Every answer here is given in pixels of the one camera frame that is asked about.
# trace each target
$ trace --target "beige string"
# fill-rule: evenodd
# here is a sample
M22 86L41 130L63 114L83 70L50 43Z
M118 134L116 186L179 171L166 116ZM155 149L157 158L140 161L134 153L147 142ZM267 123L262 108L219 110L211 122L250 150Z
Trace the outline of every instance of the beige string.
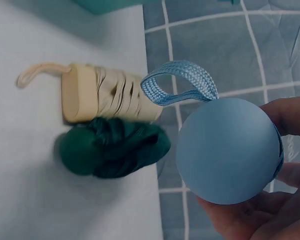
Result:
M25 70L20 74L16 86L18 88L25 88L31 83L35 77L40 73L69 73L71 71L71 67L65 66L59 63L54 62L44 62L40 64L36 64Z
M137 119L141 108L140 80L121 70L95 67L97 74L98 116Z
M155 105L143 94L140 87L142 77L122 70L87 65L94 69L96 74L96 97L98 105L95 106L95 117L119 117L135 121L153 121L157 119L162 107ZM45 62L36 64L24 71L17 80L19 88L25 88L40 73L69 73L70 66Z

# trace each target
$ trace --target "green fabric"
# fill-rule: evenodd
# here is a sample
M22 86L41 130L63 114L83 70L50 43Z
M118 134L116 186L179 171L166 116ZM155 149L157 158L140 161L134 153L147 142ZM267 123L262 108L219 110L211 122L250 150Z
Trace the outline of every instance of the green fabric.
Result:
M60 140L60 156L71 172L114 179L159 161L171 143L155 124L97 117L73 127Z

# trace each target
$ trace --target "blue ball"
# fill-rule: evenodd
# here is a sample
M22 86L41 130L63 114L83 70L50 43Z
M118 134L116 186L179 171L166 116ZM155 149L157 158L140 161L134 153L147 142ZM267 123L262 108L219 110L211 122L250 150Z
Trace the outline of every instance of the blue ball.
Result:
M271 182L282 142L268 115L251 102L221 98L203 104L180 130L176 164L186 186L215 204L244 202Z

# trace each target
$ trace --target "white tabletop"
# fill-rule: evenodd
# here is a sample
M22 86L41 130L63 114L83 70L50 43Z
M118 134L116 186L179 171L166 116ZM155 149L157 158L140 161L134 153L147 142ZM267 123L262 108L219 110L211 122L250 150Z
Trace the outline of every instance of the white tabletop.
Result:
M15 86L45 61L145 75L142 7L97 17L69 0L0 0L0 240L162 239L155 166L100 180L58 161L55 139L70 128L60 77Z

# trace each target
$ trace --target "blue fabric loop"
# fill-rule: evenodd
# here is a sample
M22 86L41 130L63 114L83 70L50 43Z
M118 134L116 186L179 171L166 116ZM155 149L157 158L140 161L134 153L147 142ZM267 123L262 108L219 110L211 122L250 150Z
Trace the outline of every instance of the blue fabric loop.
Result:
M161 75L182 77L188 80L195 89L176 95L168 94L157 83L156 77ZM168 106L187 99L209 102L219 98L216 85L209 73L202 67L186 60L163 64L142 80L141 89L153 103L160 106Z

